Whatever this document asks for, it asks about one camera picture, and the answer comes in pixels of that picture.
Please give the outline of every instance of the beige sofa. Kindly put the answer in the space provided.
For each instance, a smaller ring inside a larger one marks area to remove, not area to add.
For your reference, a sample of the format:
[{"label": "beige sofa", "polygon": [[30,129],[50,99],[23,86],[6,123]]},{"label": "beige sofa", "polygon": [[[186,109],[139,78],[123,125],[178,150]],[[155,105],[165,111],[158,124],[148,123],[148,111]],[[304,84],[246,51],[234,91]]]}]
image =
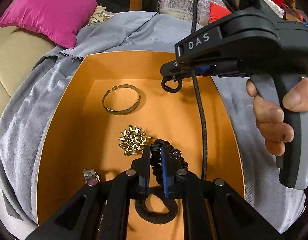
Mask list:
[{"label": "beige sofa", "polygon": [[54,47],[42,34],[18,27],[0,28],[0,117],[35,63]]}]

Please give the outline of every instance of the gold brooch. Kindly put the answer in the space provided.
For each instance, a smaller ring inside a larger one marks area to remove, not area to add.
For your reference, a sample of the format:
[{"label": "gold brooch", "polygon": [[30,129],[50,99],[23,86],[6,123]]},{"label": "gold brooch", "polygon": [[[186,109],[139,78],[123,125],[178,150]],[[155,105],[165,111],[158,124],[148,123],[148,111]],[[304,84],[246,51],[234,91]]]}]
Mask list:
[{"label": "gold brooch", "polygon": [[137,155],[143,152],[143,147],[146,143],[145,132],[141,132],[142,127],[137,128],[137,126],[129,126],[130,129],[126,129],[121,133],[123,136],[118,138],[122,143],[118,144],[122,150],[124,150],[124,155]]}]

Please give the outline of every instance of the bracelet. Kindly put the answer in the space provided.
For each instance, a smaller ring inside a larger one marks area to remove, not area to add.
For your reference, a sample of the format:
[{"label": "bracelet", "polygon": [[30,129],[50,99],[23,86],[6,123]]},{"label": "bracelet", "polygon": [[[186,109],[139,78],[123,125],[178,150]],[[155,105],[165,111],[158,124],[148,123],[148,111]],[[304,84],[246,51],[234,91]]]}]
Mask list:
[{"label": "bracelet", "polygon": [[135,86],[132,86],[132,85],[128,85],[128,84],[124,84],[124,85],[119,85],[119,86],[114,86],[112,87],[112,90],[116,90],[118,88],[130,88],[130,89],[133,89],[134,91],[136,91],[138,93],[138,100],[136,101],[136,103],[134,105],[132,105],[131,107],[127,108],[127,109],[124,109],[124,110],[119,110],[119,111],[115,111],[115,110],[112,110],[112,109],[109,109],[107,108],[105,105],[104,105],[104,100],[105,98],[109,95],[110,91],[107,90],[106,94],[104,95],[103,97],[103,100],[102,100],[102,104],[105,108],[105,110],[107,112],[109,112],[110,114],[114,114],[114,115],[125,115],[125,114],[129,114],[131,112],[133,112],[140,104],[140,101],[141,101],[141,93],[140,91],[138,90],[137,87]]}]

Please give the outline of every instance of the red pillow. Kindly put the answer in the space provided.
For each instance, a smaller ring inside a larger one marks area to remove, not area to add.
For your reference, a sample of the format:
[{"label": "red pillow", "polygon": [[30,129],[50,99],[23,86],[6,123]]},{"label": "red pillow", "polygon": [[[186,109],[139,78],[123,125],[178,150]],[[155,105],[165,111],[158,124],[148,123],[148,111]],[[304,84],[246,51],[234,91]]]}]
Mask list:
[{"label": "red pillow", "polygon": [[229,15],[231,12],[227,8],[211,3],[209,23],[215,22],[222,17]]}]

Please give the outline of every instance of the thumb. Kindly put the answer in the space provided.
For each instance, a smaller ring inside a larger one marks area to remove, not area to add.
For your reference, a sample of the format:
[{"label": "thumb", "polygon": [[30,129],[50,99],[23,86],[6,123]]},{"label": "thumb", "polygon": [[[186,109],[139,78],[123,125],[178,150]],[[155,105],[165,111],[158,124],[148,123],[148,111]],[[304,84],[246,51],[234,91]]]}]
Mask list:
[{"label": "thumb", "polygon": [[293,112],[308,111],[308,78],[302,79],[283,97],[283,106]]}]

